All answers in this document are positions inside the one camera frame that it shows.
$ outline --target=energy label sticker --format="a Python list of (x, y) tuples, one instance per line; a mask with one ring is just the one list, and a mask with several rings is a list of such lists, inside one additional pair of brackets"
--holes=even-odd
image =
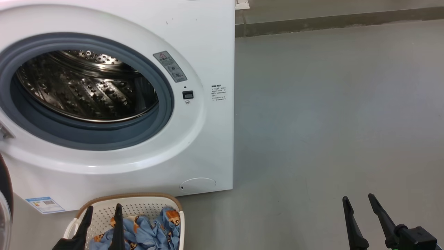
[(40, 197), (26, 199), (29, 204), (39, 210), (42, 214), (51, 214), (65, 211), (51, 197)]

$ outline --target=blue cloth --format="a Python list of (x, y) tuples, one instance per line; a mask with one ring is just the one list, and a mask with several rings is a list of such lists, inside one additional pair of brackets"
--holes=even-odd
[[(110, 224), (114, 227), (114, 218)], [(164, 207), (152, 222), (143, 216), (123, 219), (126, 250), (179, 250), (180, 216), (172, 207)], [(89, 242), (90, 250), (108, 250), (114, 228), (95, 236)]]

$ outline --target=washing machine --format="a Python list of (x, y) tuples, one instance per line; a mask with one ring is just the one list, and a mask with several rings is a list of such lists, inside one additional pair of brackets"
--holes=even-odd
[(0, 154), (40, 212), (233, 188), (233, 1), (1, 1), (0, 34)]

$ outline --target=white plastic basket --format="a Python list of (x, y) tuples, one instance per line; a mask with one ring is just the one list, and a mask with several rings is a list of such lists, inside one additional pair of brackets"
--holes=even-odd
[(136, 193), (121, 194), (100, 197), (89, 201), (79, 210), (77, 216), (69, 223), (66, 228), (64, 238), (70, 238), (71, 231), (77, 232), (86, 209), (89, 206), (94, 207), (91, 225), (88, 228), (87, 242), (85, 249), (89, 249), (89, 241), (98, 234), (105, 233), (111, 229), (110, 219), (114, 216), (117, 203), (122, 205), (123, 217), (131, 215), (145, 215), (150, 220), (160, 215), (160, 211), (165, 206), (171, 206), (179, 212), (180, 215), (180, 242), (179, 250), (183, 250), (185, 240), (185, 214), (182, 211), (179, 201), (168, 194), (157, 193)]

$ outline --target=concrete floor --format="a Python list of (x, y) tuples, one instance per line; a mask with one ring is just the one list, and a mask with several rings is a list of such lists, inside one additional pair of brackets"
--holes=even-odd
[[(444, 240), (443, 26), (237, 39), (235, 186), (179, 198), (185, 249), (348, 249), (344, 195), (385, 249), (368, 193)], [(11, 249), (50, 249), (74, 214), (17, 201)]]

